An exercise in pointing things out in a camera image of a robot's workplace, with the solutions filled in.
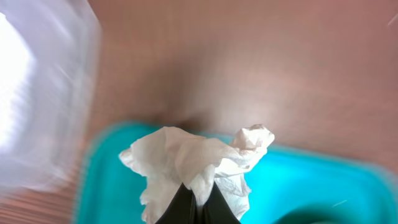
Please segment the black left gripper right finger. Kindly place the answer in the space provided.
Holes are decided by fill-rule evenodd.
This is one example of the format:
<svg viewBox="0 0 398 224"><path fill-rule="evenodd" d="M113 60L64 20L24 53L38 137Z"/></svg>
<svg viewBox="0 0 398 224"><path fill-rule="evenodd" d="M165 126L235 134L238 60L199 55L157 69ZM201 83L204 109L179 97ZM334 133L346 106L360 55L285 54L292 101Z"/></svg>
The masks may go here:
<svg viewBox="0 0 398 224"><path fill-rule="evenodd" d="M240 224L216 184L202 207L201 218L203 224Z"/></svg>

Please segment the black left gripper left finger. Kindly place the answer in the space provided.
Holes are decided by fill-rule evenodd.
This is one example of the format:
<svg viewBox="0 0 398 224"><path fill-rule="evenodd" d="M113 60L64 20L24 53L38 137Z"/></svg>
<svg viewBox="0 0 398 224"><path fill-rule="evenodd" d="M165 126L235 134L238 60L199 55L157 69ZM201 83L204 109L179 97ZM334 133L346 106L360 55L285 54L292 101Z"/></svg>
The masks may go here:
<svg viewBox="0 0 398 224"><path fill-rule="evenodd" d="M194 224L196 209L193 192L181 184L166 211L155 224Z"/></svg>

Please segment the white napkin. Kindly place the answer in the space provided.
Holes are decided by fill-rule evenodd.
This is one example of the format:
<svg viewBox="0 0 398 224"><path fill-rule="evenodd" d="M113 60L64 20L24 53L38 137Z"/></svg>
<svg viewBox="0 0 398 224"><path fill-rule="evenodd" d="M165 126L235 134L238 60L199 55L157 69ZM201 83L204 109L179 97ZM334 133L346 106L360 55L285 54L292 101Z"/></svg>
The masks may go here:
<svg viewBox="0 0 398 224"><path fill-rule="evenodd" d="M192 190L200 206L209 201L212 187L217 185L233 217L241 219L250 208L251 189L244 174L262 159L274 139L261 124L240 129L229 144L163 127L133 142L119 159L147 179L140 196L146 223L159 220L180 185Z"/></svg>

